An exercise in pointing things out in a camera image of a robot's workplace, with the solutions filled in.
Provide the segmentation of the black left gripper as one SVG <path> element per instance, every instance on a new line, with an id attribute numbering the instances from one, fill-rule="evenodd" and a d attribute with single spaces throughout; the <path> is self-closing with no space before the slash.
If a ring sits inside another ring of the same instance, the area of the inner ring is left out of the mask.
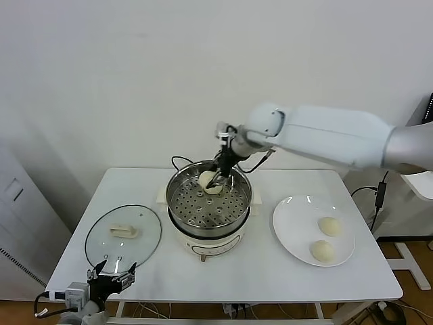
<path id="1" fill-rule="evenodd" d="M 87 283 L 90 289 L 90 300 L 93 302 L 106 302 L 112 294 L 118 294 L 122 288 L 128 288 L 135 282 L 137 263 L 132 264 L 129 270 L 119 276 L 100 275 L 107 260 L 104 259 L 93 269 L 87 270 Z"/>

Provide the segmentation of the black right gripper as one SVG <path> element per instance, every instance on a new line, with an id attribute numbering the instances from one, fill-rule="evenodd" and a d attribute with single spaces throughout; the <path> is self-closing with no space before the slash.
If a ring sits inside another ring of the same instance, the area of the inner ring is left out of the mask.
<path id="1" fill-rule="evenodd" d="M 236 155 L 233 152 L 218 152 L 213 161 L 214 174 L 206 187 L 224 186 L 234 165 L 236 165 Z"/>

